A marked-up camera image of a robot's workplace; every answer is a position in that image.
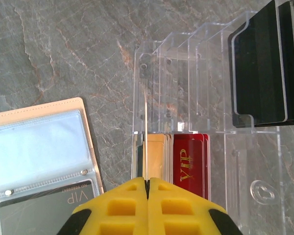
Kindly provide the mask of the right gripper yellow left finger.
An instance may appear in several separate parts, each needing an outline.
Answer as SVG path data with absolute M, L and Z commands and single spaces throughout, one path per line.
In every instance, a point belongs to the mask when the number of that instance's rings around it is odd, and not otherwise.
M 147 191 L 134 178 L 76 207 L 59 235 L 147 235 Z

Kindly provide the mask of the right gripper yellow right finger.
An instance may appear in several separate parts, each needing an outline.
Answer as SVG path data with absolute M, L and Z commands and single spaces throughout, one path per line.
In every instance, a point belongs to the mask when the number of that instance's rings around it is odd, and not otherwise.
M 147 201 L 149 235 L 242 234 L 223 207 L 161 179 L 150 179 Z

